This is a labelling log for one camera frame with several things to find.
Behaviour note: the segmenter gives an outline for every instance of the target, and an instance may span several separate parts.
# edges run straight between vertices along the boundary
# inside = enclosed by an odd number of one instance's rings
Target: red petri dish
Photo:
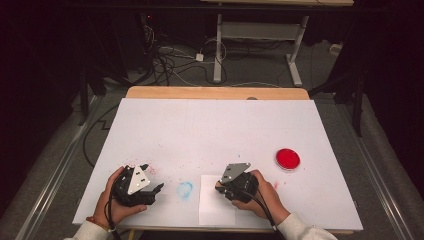
[[[300,158],[297,153],[291,149],[283,148],[277,152],[277,164],[286,170],[294,170],[300,164]]]

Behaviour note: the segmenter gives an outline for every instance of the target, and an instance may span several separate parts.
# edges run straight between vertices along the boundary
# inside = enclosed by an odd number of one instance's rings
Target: white sleeve
[[[337,239],[322,228],[307,226],[296,213],[290,214],[277,228],[287,240]]]
[[[109,237],[109,232],[102,227],[85,221],[73,238],[65,238],[65,240],[106,240]]]

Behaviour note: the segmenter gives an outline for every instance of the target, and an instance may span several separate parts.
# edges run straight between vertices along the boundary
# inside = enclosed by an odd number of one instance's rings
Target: table
[[[258,100],[245,100],[252,97]],[[275,165],[276,147],[282,146],[290,146],[301,156],[297,170],[284,172]],[[236,210],[215,190],[223,200],[221,207],[227,209],[222,214],[232,215],[233,220],[200,223],[204,179],[220,178],[226,164],[235,162],[250,162],[261,169],[288,209],[298,212],[306,223],[333,232],[362,230],[315,104],[303,89],[131,88],[121,102],[73,223],[82,223],[92,211],[102,191],[99,186],[118,166],[148,163],[152,187],[162,182],[165,187],[149,211],[124,220],[121,227],[271,231],[266,220]],[[189,184],[189,198],[180,195],[182,184]]]
[[[272,5],[300,5],[328,7],[352,6],[353,0],[202,0],[205,2],[216,2],[220,5],[227,3],[244,4],[272,4]],[[215,83],[221,82],[222,70],[222,38],[249,38],[249,39],[269,39],[269,40],[294,40],[293,51],[286,55],[287,66],[296,87],[302,86],[299,71],[296,67],[296,56],[302,43],[303,34],[306,30],[309,16],[303,16],[299,24],[276,24],[276,23],[252,23],[252,22],[224,22],[222,14],[218,14],[216,33],[216,57],[214,65]]]

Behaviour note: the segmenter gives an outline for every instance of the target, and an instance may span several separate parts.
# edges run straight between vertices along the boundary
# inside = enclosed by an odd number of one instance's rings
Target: hand
[[[264,177],[258,170],[253,170],[250,173],[253,174],[259,182],[258,192],[256,193],[255,197],[259,199],[262,203],[264,203],[265,199],[266,206],[268,206],[271,216],[276,225],[282,223],[290,215],[290,212],[287,211],[287,209],[281,203],[278,193],[275,191],[271,183],[267,182],[264,179]],[[259,206],[259,204],[255,200],[250,200],[248,203],[233,200],[231,201],[231,203],[238,209],[250,210],[254,212],[257,216],[268,219],[261,206]]]
[[[112,185],[115,182],[116,178],[118,178],[119,174],[121,174],[123,170],[124,167],[120,167],[109,177],[106,183],[106,188],[100,194],[99,201],[97,202],[96,210],[94,211],[93,217],[97,222],[103,224],[104,226],[109,226],[109,222],[107,221],[105,216],[105,206],[106,204],[108,204],[109,201],[110,190],[112,189]],[[112,221],[115,225],[118,225],[122,220],[124,220],[124,218],[145,211],[146,209],[146,205],[125,207],[120,205],[116,200],[112,200]]]

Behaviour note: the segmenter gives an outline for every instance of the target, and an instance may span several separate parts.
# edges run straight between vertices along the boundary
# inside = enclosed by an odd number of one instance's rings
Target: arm
[[[274,187],[264,179],[258,170],[251,172],[258,179],[259,187],[256,197],[266,203],[271,213],[272,219],[277,226],[277,229],[284,235],[287,240],[292,239],[336,239],[329,232],[318,228],[310,227],[304,224],[295,213],[290,213],[281,203],[278,193]],[[257,216],[265,218],[266,214],[255,201],[243,203],[238,200],[233,200],[232,204],[242,210],[250,210]]]
[[[77,240],[89,240],[96,239],[102,240],[107,239],[109,233],[109,222],[105,214],[105,206],[109,204],[109,195],[113,186],[113,183],[118,178],[119,174],[124,170],[120,167],[116,170],[108,179],[105,190],[100,194],[99,200],[94,210],[92,217],[88,217],[75,236],[73,238],[66,238],[65,240],[77,239]],[[126,217],[145,211],[146,205],[137,205],[134,207],[125,207],[120,205],[118,202],[112,199],[112,221],[115,225],[118,225]]]

